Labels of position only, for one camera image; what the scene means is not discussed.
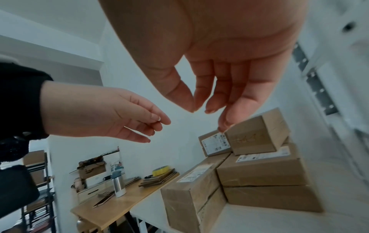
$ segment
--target wooden tabletop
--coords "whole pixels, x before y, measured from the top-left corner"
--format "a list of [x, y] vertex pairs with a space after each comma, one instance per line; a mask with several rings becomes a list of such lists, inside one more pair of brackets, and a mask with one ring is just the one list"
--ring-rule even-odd
[[177, 173], [164, 184], [147, 188], [139, 187], [139, 184], [142, 181], [139, 180], [126, 188], [126, 194], [118, 198], [114, 196], [99, 207], [93, 208], [93, 206], [101, 199], [95, 196], [92, 199], [74, 207], [70, 211], [78, 217], [86, 219], [87, 221], [95, 224], [97, 227], [103, 230], [107, 228], [110, 224], [121, 218], [124, 214], [129, 212], [135, 204], [142, 201], [145, 197], [169, 183], [178, 175], [179, 174]]

